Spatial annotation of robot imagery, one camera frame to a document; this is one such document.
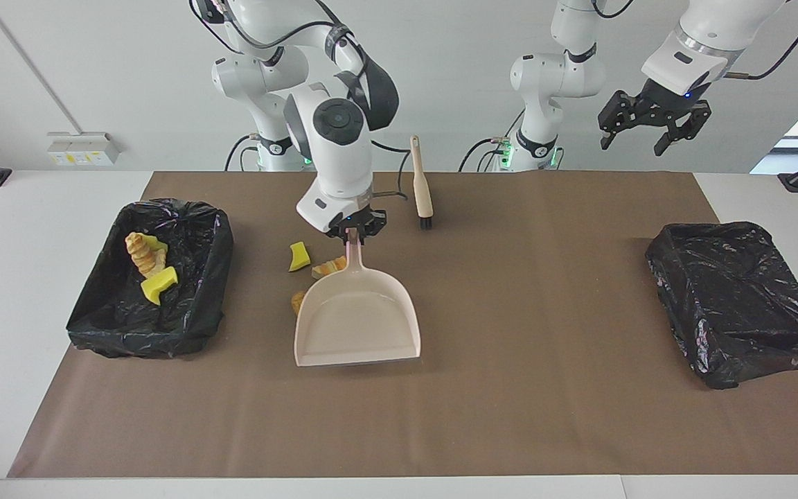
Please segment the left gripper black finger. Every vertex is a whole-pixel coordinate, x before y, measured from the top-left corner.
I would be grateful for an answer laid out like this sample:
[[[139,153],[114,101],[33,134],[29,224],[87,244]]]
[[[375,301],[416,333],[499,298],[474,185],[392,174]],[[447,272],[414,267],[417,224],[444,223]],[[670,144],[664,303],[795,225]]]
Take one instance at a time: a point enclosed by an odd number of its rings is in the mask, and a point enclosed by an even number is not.
[[[616,91],[598,114],[598,127],[603,136],[601,149],[608,150],[618,133],[640,126],[640,95]]]
[[[663,155],[669,146],[679,140],[696,138],[710,116],[709,104],[695,104],[690,110],[665,111],[657,114],[657,123],[667,130],[653,146],[655,155]]]

